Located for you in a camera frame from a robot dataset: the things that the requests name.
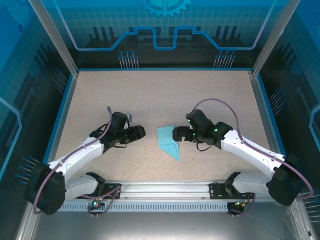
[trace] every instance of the blue border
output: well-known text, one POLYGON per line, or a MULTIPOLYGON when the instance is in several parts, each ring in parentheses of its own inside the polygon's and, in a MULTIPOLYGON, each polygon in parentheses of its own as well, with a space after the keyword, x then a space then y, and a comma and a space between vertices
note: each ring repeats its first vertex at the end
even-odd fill
POLYGON ((279 132, 279 129, 278 129, 278 125, 276 123, 276 119, 275 119, 274 113, 272 112, 272 108, 271 108, 271 105, 270 105, 270 102, 269 102, 267 91, 266 91, 265 85, 264 85, 264 83, 262 81, 260 73, 258 74, 257 78, 258 78, 259 85, 261 87, 261 91, 262 91, 262 95, 263 95, 263 98, 264 98, 264 101, 265 101, 266 108, 268 110, 268 113, 269 113, 269 116, 270 116, 270 119, 271 119, 271 124, 272 124, 272 127, 274 129, 275 137, 276 137, 276 140, 278 142, 278 145, 279 145, 279 148, 280 148, 280 152, 281 152, 281 154, 286 155, 285 146, 284 146, 284 143, 282 142, 282 139, 281 139, 281 136, 280 136, 280 132, 279 132))
POLYGON ((67 114, 63 114, 64 110, 68 107, 68 105, 70 106, 71 104, 71 100, 72 100, 72 96, 73 96, 73 92, 75 90, 75 84, 73 84, 75 82, 76 78, 71 74, 71 76, 69 77, 68 80, 68 84, 66 86, 64 95, 63 95, 63 99, 59 108, 59 112, 58 115, 56 116, 56 120, 55 120, 55 124, 52 130, 52 134, 49 140, 49 144, 48 147, 46 148, 45 151, 45 155, 44 155, 44 159, 43 159, 43 163, 47 164, 50 158, 50 155, 54 149, 54 145, 57 144, 56 143, 56 139, 58 136, 58 129, 60 129, 62 127, 62 129, 65 126, 66 123, 66 119, 67 119, 67 114))
POLYGON ((317 136, 317 133, 314 129, 314 121, 315 121, 315 115, 320 112, 320 104, 318 104, 311 112, 311 116, 310 116, 310 122, 309 122, 309 129, 310 129, 310 132, 313 136, 313 139, 315 141, 315 144, 320 152, 320 141, 319 141, 319 138, 317 136))
POLYGON ((214 68, 214 67, 177 67, 177 68, 80 68, 80 72, 136 72, 136 71, 252 71, 252 68, 214 68))
POLYGON ((14 152, 14 149, 16 147, 16 144, 17 144, 17 141, 20 137, 20 134, 21 134, 21 131, 22 131, 22 120, 21 120, 21 115, 20 115, 20 112, 13 106, 13 105, 10 105, 6 100, 4 100, 2 97, 0 97, 0 103, 2 103, 3 105, 5 105, 11 112, 13 112, 15 115, 16 115, 16 119, 17 119, 17 122, 18 122, 18 125, 19 125, 19 128, 18 130, 16 131, 16 134, 14 136, 14 139, 12 141, 12 144, 10 146, 10 149, 9 149, 9 152, 8 154, 6 155, 5 157, 5 160, 4 160, 4 163, 1 167, 1 170, 0 170, 0 182, 5 174, 5 171, 6 171, 6 168, 8 166, 8 163, 10 161, 10 158, 12 156, 12 153, 14 152))
POLYGON ((247 50, 253 50, 256 48, 260 37, 262 36, 265 27, 269 21, 269 18, 278 2, 278 0, 274 0, 272 6, 270 7, 270 10, 267 14, 267 16, 265 17, 265 20, 261 26, 261 29, 252 45, 252 47, 222 47, 219 46, 211 37, 210 35, 206 32, 206 31, 198 31, 197 30, 197 26, 177 26, 174 31, 173 31, 173 46, 164 46, 164 47, 160 47, 158 46, 157 43, 157 31, 153 26, 135 26, 133 28, 133 31, 130 32, 125 32, 113 45, 112 47, 108 47, 108 48, 80 48, 78 47, 76 40, 74 39, 71 30, 68 27, 68 24, 58 6, 57 0, 53 0, 54 5, 56 7, 56 10, 62 20, 62 23, 70 37, 70 40, 72 41, 72 44, 74 46, 74 48, 80 52, 105 52, 105 51, 113 51, 127 36, 137 36, 138 35, 138 31, 139 30, 151 30, 152 31, 152 36, 153 36, 153 47, 156 50, 164 50, 164 51, 170 51, 170 50, 174 50, 176 49, 177 45, 178 45, 178 31, 179 30, 192 30, 192 34, 193 35, 203 35, 205 38, 207 38, 207 40, 218 50, 239 50, 239 51, 247 51, 247 50))

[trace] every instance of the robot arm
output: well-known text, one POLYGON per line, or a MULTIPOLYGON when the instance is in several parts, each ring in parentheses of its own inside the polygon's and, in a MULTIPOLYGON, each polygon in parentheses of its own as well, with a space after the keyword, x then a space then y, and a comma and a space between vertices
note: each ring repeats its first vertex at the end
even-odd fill
POLYGON ((300 159, 293 155, 285 157, 272 152, 244 137, 241 140, 238 132, 231 126, 223 122, 214 125, 201 110, 192 111, 186 118, 190 123, 189 127, 179 126, 173 130, 173 139, 176 142, 182 142, 184 137, 185 141, 197 145, 215 146, 239 156, 264 173, 259 176, 249 176, 240 172, 232 174, 225 182, 225 191, 231 197, 233 193, 269 194, 284 206, 290 206, 293 203, 302 190, 304 182, 281 161, 303 173, 300 159))
POLYGON ((64 202, 82 195, 94 194, 97 197, 103 195, 105 193, 105 180, 99 175, 90 172, 77 179, 71 178, 83 166, 103 155, 109 149, 125 148, 117 146, 118 144, 128 145, 145 137, 146 132, 142 126, 130 127, 131 119, 132 116, 129 114, 115 112, 112 114, 111 126, 108 132, 100 141, 88 146, 89 143, 102 136, 103 129, 107 127, 107 124, 93 131, 89 138, 76 149, 82 146, 88 147, 74 153, 63 164, 61 164, 62 160, 68 154, 49 164, 38 163, 33 168, 24 192, 24 198, 33 204, 41 184, 57 165, 61 166, 46 183, 37 205, 47 215, 56 213, 64 202))

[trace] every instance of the glass wall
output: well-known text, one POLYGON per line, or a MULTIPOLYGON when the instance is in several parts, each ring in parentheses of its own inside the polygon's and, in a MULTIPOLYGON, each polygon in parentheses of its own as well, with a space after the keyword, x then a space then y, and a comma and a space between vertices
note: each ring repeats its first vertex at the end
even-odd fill
POLYGON ((44 0, 79 68, 251 68, 287 0, 44 0))
MULTIPOLYGON (((305 162, 305 175, 320 190, 320 1, 303 0, 261 71, 287 154, 305 162)), ((319 200, 307 200, 320 221, 319 200)))
POLYGON ((15 239, 70 72, 26 0, 0 0, 0 239, 15 239))

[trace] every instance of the wire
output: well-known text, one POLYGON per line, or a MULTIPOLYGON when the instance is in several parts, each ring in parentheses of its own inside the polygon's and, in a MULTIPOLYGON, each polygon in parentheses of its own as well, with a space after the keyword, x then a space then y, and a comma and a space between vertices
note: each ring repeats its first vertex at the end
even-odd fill
MULTIPOLYGON (((117 187, 116 187, 115 189, 113 189, 111 192, 108 192, 107 194, 105 194, 105 195, 103 195, 103 196, 92 197, 92 196, 83 195, 82 197, 83 197, 83 198, 86 198, 86 199, 104 199, 104 198, 106 198, 106 197, 108 197, 108 196, 110 196, 111 194, 114 193, 114 196, 113 196, 111 202, 109 203, 108 207, 107 207, 102 213, 97 214, 97 217, 99 217, 99 216, 105 215, 105 214, 109 211, 109 209, 111 208, 111 205, 114 203, 114 200, 115 200, 116 197, 117 197, 117 194, 118 194, 118 191, 119 191, 119 190, 120 190, 120 186, 117 186, 117 187)), ((91 207, 92 207, 92 205, 89 206, 89 208, 88 208, 88 213, 93 216, 92 211, 91 211, 91 207)))
MULTIPOLYGON (((247 192, 246 195, 248 196, 248 199, 246 200, 247 202, 244 202, 244 203, 245 203, 245 205, 248 205, 250 203, 250 193, 247 192)), ((238 208, 241 207, 241 205, 239 205, 239 202, 236 203, 235 205, 238 208)))
POLYGON ((286 166, 288 169, 290 169, 291 171, 293 171, 296 175, 298 175, 299 178, 302 179, 302 181, 304 181, 304 183, 305 183, 305 185, 308 187, 310 193, 309 193, 307 196, 298 196, 299 199, 310 199, 310 198, 312 198, 312 196, 313 196, 314 193, 315 193, 315 192, 314 192, 314 189, 313 189, 313 187, 311 186, 311 184, 309 183, 309 181, 308 181, 298 170, 296 170, 294 167, 292 167, 291 165, 289 165, 289 164, 286 163, 285 161, 282 161, 282 160, 280 160, 280 159, 278 159, 278 158, 276 158, 276 157, 274 157, 274 156, 272 156, 272 155, 270 155, 270 154, 268 154, 268 153, 266 153, 266 152, 264 152, 264 151, 262 151, 262 150, 260 150, 260 149, 258 149, 258 148, 256 148, 256 147, 252 146, 251 144, 247 143, 246 141, 244 141, 244 138, 242 137, 242 135, 241 135, 241 133, 240 133, 240 122, 239 122, 239 118, 238 118, 235 110, 234 110, 228 103, 226 103, 225 101, 222 101, 222 100, 220 100, 220 99, 217 99, 217 98, 207 98, 207 99, 205 99, 205 100, 200 101, 200 102, 194 107, 193 111, 196 110, 196 109, 200 106, 200 104, 202 104, 202 103, 204 103, 204 102, 208 102, 208 101, 215 101, 215 102, 222 103, 223 105, 227 106, 227 107, 231 110, 231 112, 233 113, 233 115, 234 115, 234 117, 235 117, 236 129, 237 129, 237 132, 238 132, 239 139, 243 142, 244 145, 246 145, 247 147, 251 148, 252 150, 254 150, 254 151, 256 151, 256 152, 258 152, 258 153, 260 153, 260 154, 262 154, 262 155, 264 155, 264 156, 266 156, 266 157, 268 157, 268 158, 270 158, 270 159, 273 159, 273 160, 277 161, 278 163, 281 163, 282 165, 286 166))
POLYGON ((198 149, 199 152, 208 151, 211 147, 212 147, 212 145, 210 147, 206 148, 206 149, 201 150, 201 149, 199 149, 199 143, 198 142, 196 143, 196 149, 198 149))
POLYGON ((240 216, 245 216, 252 210, 252 208, 254 207, 255 203, 256 203, 256 194, 254 193, 254 197, 253 197, 252 203, 251 203, 251 205, 250 205, 250 207, 248 208, 247 211, 245 211, 245 212, 241 212, 241 211, 238 211, 238 210, 230 210, 230 211, 234 212, 234 213, 238 213, 238 214, 240 214, 240 216))
POLYGON ((54 169, 52 169, 52 171, 48 174, 48 176, 44 179, 44 181, 42 182, 40 188, 39 188, 39 191, 38 193, 36 194, 36 197, 35 197, 35 200, 34 200, 34 203, 33 203, 33 213, 35 215, 38 215, 40 213, 42 213, 42 211, 37 211, 37 206, 38 206, 38 202, 39 202, 39 199, 40 199, 40 196, 41 196, 41 193, 43 192, 46 184, 48 183, 49 179, 53 176, 53 174, 60 168, 62 167, 62 165, 70 158, 72 157, 74 154, 78 153, 79 151, 81 151, 82 149, 85 149, 93 144, 95 144, 96 142, 100 141, 106 134, 107 132, 109 131, 110 127, 111 127, 111 123, 112 123, 112 110, 111 108, 108 106, 108 112, 110 113, 110 118, 109 118, 109 123, 107 124, 107 127, 105 128, 103 134, 98 137, 97 139, 89 142, 87 145, 83 145, 77 149, 75 149, 74 151, 72 151, 71 153, 69 153, 59 164, 57 164, 55 166, 54 169))

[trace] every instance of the beige work surface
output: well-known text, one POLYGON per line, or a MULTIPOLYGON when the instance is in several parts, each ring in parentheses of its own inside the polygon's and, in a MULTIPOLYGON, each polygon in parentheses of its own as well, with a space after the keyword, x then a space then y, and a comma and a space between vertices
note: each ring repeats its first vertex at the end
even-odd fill
MULTIPOLYGON (((95 172, 106 180, 187 181, 225 180, 238 171, 259 173, 245 160, 215 147, 199 152, 195 143, 181 142, 180 162, 160 149, 157 128, 188 126, 186 114, 207 98, 230 104, 238 114, 242 135, 269 148, 247 71, 100 71, 81 72, 56 159, 108 123, 110 106, 113 112, 132 114, 131 125, 143 126, 146 137, 126 149, 112 148, 74 177, 95 172)), ((221 103, 206 102, 199 109, 214 124, 236 126, 235 117, 221 103)))

